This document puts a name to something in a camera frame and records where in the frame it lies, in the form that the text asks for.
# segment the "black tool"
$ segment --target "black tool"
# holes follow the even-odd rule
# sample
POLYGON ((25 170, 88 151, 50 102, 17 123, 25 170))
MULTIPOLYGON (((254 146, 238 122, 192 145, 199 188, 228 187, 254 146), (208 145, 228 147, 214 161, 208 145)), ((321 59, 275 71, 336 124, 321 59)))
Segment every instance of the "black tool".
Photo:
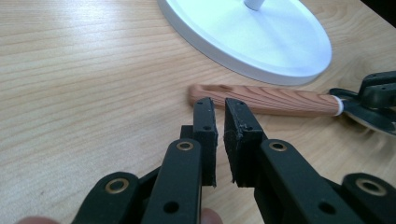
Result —
MULTIPOLYGON (((268 139, 247 105, 226 100, 224 142, 233 181, 255 188, 266 224, 395 223, 396 189, 366 174, 341 186, 321 177, 289 143, 268 139)), ((91 190, 73 223, 199 223, 201 186, 215 186, 214 107, 194 104, 193 125, 167 149, 163 165, 137 178, 115 173, 91 190)))
POLYGON ((367 174, 341 186, 321 177, 289 143, 268 139, 248 106, 226 100, 224 143, 238 187, 255 188, 266 224, 396 223, 396 189, 367 174))
POLYGON ((115 173, 90 191, 74 224, 198 223, 201 186, 216 186, 218 131, 209 98, 196 102, 193 125, 181 127, 163 165, 137 178, 115 173))

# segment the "lamp stem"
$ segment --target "lamp stem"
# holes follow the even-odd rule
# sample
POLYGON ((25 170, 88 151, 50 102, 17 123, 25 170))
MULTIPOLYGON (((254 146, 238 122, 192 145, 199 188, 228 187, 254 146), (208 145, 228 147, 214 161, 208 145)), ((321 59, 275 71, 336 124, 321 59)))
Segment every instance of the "lamp stem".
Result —
POLYGON ((258 11, 264 0, 245 0, 245 5, 255 11, 258 11))

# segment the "tool handle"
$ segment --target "tool handle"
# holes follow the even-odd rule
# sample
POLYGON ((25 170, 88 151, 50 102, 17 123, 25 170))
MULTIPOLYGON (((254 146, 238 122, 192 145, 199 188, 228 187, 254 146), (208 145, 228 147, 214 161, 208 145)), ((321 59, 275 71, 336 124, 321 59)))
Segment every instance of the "tool handle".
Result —
POLYGON ((217 108, 224 108, 225 98, 234 98, 259 114, 319 117, 337 116, 343 111, 343 103, 337 97, 312 91, 239 85, 190 86, 191 104, 204 97, 212 98, 217 108))

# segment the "hole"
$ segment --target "hole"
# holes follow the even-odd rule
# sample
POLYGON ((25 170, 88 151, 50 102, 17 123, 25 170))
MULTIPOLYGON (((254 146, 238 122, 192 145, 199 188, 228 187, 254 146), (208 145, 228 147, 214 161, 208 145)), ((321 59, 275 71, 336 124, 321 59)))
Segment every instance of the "hole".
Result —
POLYGON ((363 183, 363 186, 364 186, 365 188, 369 189, 369 190, 379 191, 378 186, 377 186, 377 185, 374 185, 374 184, 372 184, 372 183, 365 182, 365 183, 363 183))
POLYGON ((106 184, 106 191, 110 194, 118 194, 125 191, 129 186, 129 181, 125 178, 117 178, 106 184))
POLYGON ((168 214, 173 214, 178 211, 178 203, 169 202, 163 206, 163 211, 168 214))
POLYGON ((271 143, 270 148, 275 151, 285 151, 286 149, 288 149, 285 145, 283 145, 282 143, 278 143, 278 142, 271 143))
POLYGON ((176 147, 180 150, 187 151, 194 147, 191 142, 180 142, 176 145, 176 147))
POLYGON ((361 190, 374 196, 385 196, 387 194, 387 190, 384 187, 370 179, 359 178, 356 180, 356 185, 361 190))
POLYGON ((319 209, 322 212, 327 213, 329 215, 334 215, 335 214, 335 208, 329 203, 320 203, 319 204, 319 209))

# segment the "brass grommet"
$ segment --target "brass grommet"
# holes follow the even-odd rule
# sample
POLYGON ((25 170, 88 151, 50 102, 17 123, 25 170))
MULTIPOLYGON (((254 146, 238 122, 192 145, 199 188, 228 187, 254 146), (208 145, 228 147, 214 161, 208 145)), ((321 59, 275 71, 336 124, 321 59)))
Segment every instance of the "brass grommet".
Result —
POLYGON ((275 151, 286 151, 286 149, 288 149, 285 145, 283 145, 280 142, 272 142, 270 143, 269 147, 275 151))
POLYGON ((356 185, 366 193, 375 195, 375 196, 385 196, 387 194, 387 190, 381 185, 375 183, 373 180, 359 178, 356 180, 356 185))
POLYGON ((107 193, 110 193, 110 194, 118 194, 118 193, 125 191, 126 188, 128 188, 128 186, 129 186, 129 181, 127 179, 116 178, 116 179, 109 181, 106 184, 106 191, 107 191, 107 193))
POLYGON ((176 145, 176 147, 183 151, 188 151, 194 148, 194 144, 191 142, 180 142, 176 145))

